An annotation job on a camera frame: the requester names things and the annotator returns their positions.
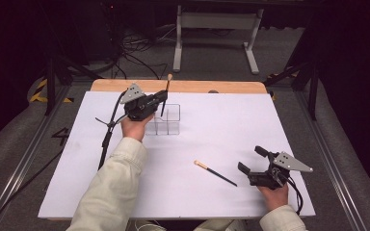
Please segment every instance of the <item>person's right arm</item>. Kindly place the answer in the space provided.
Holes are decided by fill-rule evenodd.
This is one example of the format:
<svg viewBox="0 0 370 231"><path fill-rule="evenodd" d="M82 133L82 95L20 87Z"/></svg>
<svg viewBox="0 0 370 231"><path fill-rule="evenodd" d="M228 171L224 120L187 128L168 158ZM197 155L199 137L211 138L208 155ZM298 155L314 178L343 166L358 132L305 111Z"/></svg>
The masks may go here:
<svg viewBox="0 0 370 231"><path fill-rule="evenodd" d="M263 231L302 231L306 230L296 211L288 205L288 186L270 190L257 187L263 194L270 211L260 220Z"/></svg>

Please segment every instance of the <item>human hand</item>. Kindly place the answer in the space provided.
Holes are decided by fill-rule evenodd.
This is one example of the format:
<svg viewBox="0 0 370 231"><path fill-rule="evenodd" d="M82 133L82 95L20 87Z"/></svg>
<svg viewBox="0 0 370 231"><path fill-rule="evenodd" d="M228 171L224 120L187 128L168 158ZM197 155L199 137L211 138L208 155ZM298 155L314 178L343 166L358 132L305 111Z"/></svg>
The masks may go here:
<svg viewBox="0 0 370 231"><path fill-rule="evenodd" d="M154 114L148 116L143 121L132 121L129 117L126 117L121 122L122 136L133 138L137 141L143 141L145 125L152 120L153 117Z"/></svg>
<svg viewBox="0 0 370 231"><path fill-rule="evenodd" d="M284 184L282 188L271 190L267 187L257 186L262 192L266 206L269 211L275 210L276 208L288 204L288 186Z"/></svg>

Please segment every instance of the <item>person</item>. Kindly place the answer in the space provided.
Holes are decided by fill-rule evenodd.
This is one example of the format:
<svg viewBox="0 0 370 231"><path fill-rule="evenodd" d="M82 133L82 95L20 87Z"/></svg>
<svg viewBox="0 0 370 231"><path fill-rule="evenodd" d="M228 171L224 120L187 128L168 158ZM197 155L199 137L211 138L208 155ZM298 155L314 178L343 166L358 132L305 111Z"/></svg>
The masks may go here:
<svg viewBox="0 0 370 231"><path fill-rule="evenodd" d="M147 221L129 222L134 209L140 174L146 163L146 149L142 144L145 125L153 115L143 121L128 117L121 122L122 139L117 148L98 171L81 198L67 231L77 230L164 230ZM258 187L270 211L260 220L263 230L305 230L305 225L288 205L288 187L274 191ZM209 219L195 231L226 230L231 219Z"/></svg>

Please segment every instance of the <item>yellow and black hazard tape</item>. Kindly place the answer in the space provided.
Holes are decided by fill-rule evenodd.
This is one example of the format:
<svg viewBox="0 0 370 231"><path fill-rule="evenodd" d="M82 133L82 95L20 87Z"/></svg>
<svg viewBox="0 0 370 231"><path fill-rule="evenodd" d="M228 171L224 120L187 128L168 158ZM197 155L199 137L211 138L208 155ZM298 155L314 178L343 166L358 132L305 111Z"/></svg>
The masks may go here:
<svg viewBox="0 0 370 231"><path fill-rule="evenodd" d="M38 87L35 90L35 93L32 95L31 99L29 100L30 102L42 102L42 103L47 103L47 97L42 97L40 96L41 91L44 89L44 87L47 85L47 79L43 78L41 79ZM65 98L63 100L64 103L73 103L74 98Z"/></svg>

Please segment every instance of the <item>sleeve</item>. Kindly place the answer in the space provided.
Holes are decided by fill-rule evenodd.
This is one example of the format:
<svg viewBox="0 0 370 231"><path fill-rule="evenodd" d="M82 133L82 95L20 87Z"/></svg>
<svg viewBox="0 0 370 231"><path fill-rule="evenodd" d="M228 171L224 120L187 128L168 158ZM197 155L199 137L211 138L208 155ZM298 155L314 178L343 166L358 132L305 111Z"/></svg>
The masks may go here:
<svg viewBox="0 0 370 231"><path fill-rule="evenodd" d="M305 225L290 205L269 212L260 220L263 231L302 231Z"/></svg>
<svg viewBox="0 0 370 231"><path fill-rule="evenodd" d="M67 230L125 230L145 161L145 147L123 138L91 181Z"/></svg>

